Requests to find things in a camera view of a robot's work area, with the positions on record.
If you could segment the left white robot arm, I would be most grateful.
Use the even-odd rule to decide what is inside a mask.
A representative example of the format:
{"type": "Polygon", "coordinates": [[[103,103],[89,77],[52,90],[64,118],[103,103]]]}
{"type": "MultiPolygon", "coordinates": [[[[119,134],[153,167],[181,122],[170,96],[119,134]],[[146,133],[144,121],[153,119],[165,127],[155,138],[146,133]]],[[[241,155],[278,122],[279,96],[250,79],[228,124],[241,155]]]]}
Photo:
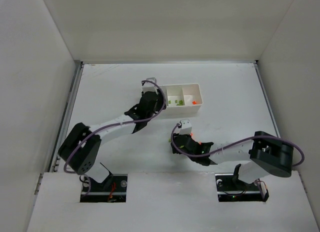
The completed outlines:
{"type": "Polygon", "coordinates": [[[161,89],[143,92],[138,104],[114,120],[95,126],[77,123],[60,146],[58,155],[74,173],[105,184],[111,172],[100,162],[96,162],[100,146],[142,130],[165,108],[165,96],[161,89]]]}

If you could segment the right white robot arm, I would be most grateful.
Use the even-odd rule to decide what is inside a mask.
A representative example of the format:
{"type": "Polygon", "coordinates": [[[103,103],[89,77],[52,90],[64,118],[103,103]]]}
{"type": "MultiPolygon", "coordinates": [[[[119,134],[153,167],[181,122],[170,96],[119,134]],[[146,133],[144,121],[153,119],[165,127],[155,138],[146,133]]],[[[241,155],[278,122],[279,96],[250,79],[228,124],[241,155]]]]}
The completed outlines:
{"type": "Polygon", "coordinates": [[[205,167],[237,162],[233,177],[246,184],[268,175],[280,178],[292,175],[294,145],[263,131],[221,145],[197,142],[190,134],[172,132],[170,145],[173,154],[185,155],[205,167]]]}

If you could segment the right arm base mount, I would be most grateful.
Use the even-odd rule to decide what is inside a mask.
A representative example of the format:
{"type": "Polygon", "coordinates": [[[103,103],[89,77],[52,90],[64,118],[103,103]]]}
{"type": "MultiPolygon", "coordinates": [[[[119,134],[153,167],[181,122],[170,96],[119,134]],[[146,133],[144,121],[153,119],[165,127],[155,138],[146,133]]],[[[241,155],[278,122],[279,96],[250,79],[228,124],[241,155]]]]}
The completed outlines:
{"type": "Polygon", "coordinates": [[[217,198],[221,203],[228,202],[267,202],[269,190],[266,183],[260,179],[252,183],[245,183],[239,180],[240,164],[233,174],[215,174],[217,198]]]}

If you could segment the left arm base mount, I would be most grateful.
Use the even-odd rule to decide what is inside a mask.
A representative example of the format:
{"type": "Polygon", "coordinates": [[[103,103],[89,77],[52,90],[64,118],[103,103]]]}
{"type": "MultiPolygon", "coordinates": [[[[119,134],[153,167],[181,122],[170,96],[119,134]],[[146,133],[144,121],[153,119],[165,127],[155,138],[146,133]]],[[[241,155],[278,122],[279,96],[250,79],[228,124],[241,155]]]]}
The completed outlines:
{"type": "Polygon", "coordinates": [[[127,200],[127,174],[110,174],[104,186],[84,176],[79,180],[81,203],[125,203],[127,200]]]}

